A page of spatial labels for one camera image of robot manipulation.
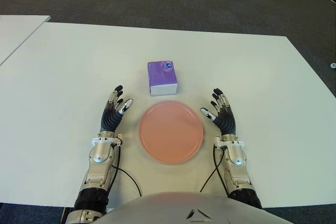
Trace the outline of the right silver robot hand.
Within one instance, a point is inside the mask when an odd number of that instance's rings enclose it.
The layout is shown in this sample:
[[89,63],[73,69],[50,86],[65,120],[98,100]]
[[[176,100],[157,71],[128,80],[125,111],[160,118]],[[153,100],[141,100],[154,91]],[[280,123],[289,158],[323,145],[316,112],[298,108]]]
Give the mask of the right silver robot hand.
[[213,90],[212,96],[216,101],[211,101],[211,105],[217,114],[211,113],[206,108],[200,108],[200,111],[219,128],[221,135],[235,135],[236,122],[229,100],[219,88]]

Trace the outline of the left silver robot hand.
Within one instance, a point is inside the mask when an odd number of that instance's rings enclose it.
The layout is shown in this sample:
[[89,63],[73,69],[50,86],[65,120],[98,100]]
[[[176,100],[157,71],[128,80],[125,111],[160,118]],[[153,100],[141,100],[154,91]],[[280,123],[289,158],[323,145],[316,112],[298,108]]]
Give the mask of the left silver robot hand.
[[115,132],[124,114],[132,106],[133,99],[127,99],[124,102],[120,99],[122,94],[122,85],[117,86],[110,94],[101,117],[100,133]]

